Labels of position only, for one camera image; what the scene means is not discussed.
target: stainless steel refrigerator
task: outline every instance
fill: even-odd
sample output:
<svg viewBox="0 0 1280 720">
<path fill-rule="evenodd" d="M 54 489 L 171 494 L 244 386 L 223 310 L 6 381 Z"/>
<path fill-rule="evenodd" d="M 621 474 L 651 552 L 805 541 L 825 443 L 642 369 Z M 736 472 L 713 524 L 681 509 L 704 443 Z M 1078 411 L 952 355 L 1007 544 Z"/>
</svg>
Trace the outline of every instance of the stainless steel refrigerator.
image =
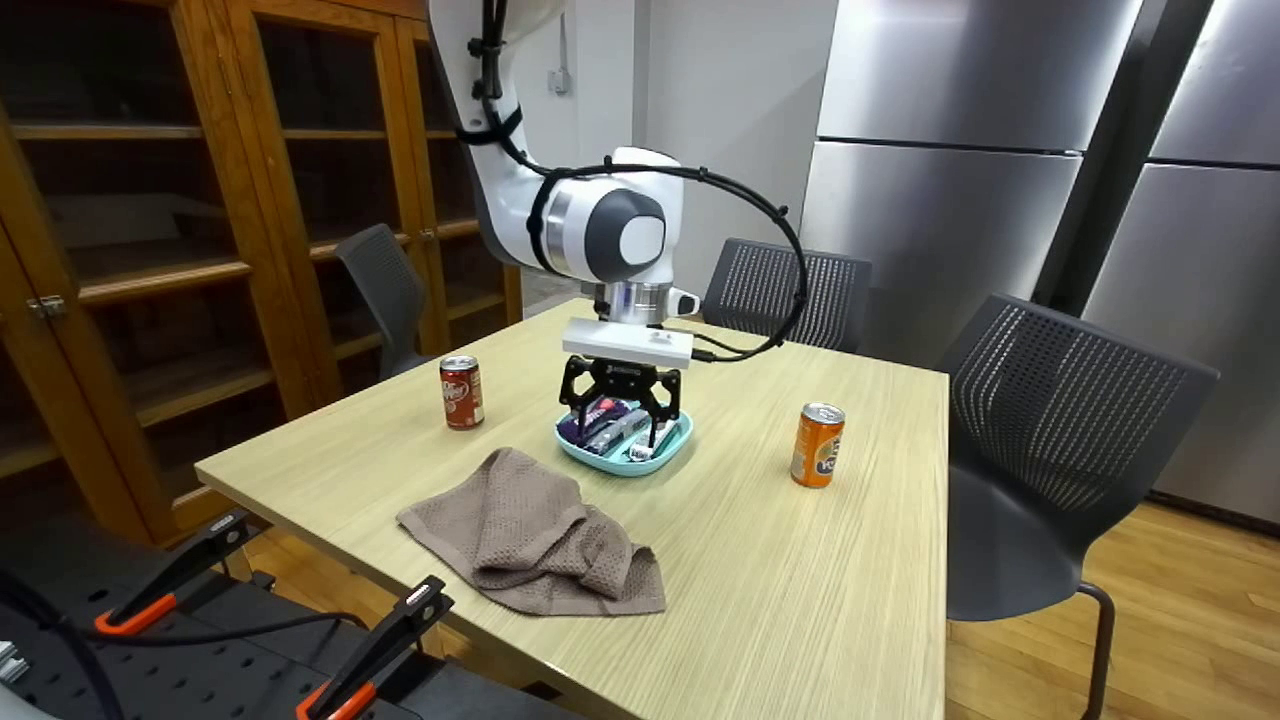
<svg viewBox="0 0 1280 720">
<path fill-rule="evenodd" d="M 842 0 L 805 242 L 876 268 L 864 351 L 937 363 L 989 292 L 1028 296 L 1138 0 Z"/>
<path fill-rule="evenodd" d="M 1215 0 L 1083 320 L 1222 370 L 1160 490 L 1280 526 L 1280 4 Z"/>
</svg>

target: cabinet handle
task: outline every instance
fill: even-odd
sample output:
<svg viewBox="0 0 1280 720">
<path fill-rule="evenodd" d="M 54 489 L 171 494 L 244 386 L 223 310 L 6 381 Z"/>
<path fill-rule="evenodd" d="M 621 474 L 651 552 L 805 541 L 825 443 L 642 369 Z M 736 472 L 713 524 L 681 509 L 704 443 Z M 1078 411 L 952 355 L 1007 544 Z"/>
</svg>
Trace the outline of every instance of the cabinet handle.
<svg viewBox="0 0 1280 720">
<path fill-rule="evenodd" d="M 62 299 L 62 296 L 33 296 L 26 308 L 33 308 L 42 325 L 66 315 L 66 299 Z"/>
</svg>

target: orange soda can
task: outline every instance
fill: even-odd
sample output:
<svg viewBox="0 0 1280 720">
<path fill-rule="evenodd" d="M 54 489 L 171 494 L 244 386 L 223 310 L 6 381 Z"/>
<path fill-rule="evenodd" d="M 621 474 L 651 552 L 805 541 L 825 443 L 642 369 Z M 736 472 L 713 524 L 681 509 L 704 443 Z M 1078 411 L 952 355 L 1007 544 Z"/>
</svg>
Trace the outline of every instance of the orange soda can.
<svg viewBox="0 0 1280 720">
<path fill-rule="evenodd" d="M 447 429 L 480 429 L 483 423 L 480 359 L 475 355 L 444 355 L 440 359 L 440 386 L 444 386 Z"/>
<path fill-rule="evenodd" d="M 829 489 L 840 454 L 842 411 L 832 405 L 805 405 L 790 453 L 790 481 L 805 489 Z"/>
</svg>

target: table top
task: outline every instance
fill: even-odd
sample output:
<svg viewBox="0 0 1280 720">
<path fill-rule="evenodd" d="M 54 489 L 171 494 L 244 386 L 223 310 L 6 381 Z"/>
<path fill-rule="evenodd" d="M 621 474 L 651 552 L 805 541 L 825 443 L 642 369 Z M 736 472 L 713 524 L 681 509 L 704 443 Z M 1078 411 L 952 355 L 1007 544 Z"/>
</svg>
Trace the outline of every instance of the table top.
<svg viewBox="0 0 1280 720">
<path fill-rule="evenodd" d="M 440 576 L 465 633 L 635 714 L 943 714 L 948 381 L 809 345 L 693 363 L 693 446 L 648 481 L 611 481 L 550 440 L 566 315 L 589 305 L 465 347 L 483 381 L 472 431 L 444 423 L 440 363 L 425 363 L 197 472 L 393 589 Z M 829 489 L 789 481 L 805 399 L 842 407 Z M 572 474 L 648 544 L 667 612 L 515 614 L 397 526 L 397 512 L 454 489 L 497 446 Z"/>
</svg>

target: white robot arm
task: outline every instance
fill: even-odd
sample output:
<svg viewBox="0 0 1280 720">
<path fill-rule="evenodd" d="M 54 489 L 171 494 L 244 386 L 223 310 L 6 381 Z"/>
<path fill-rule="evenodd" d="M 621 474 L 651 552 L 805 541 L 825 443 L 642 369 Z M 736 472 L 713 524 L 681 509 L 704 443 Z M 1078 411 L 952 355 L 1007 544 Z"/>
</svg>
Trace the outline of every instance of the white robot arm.
<svg viewBox="0 0 1280 720">
<path fill-rule="evenodd" d="M 507 83 L 510 43 L 559 8 L 565 0 L 427 0 L 447 90 L 489 204 L 489 237 L 521 268 L 593 283 L 605 320 L 661 325 L 667 315 L 683 178 L 559 175 L 535 167 L 522 145 L 521 99 Z M 642 148 L 614 148 L 609 160 L 676 167 Z"/>
<path fill-rule="evenodd" d="M 565 0 L 427 0 L 427 21 L 489 209 L 492 250 L 596 292 L 600 320 L 572 320 L 565 330 L 572 359 L 559 399 L 577 411 L 596 396 L 641 399 L 654 429 L 681 414 L 681 369 L 688 359 L 744 359 L 789 336 L 809 299 L 809 268 L 782 209 L 706 167 L 681 167 L 642 148 L 614 148 L 596 167 L 538 167 L 528 156 L 515 88 L 507 83 L 507 43 L 521 43 L 559 8 Z M 697 310 L 697 299 L 672 289 L 683 178 L 749 201 L 796 246 L 796 308 L 751 351 L 697 351 L 688 330 L 661 326 L 672 310 Z"/>
</svg>

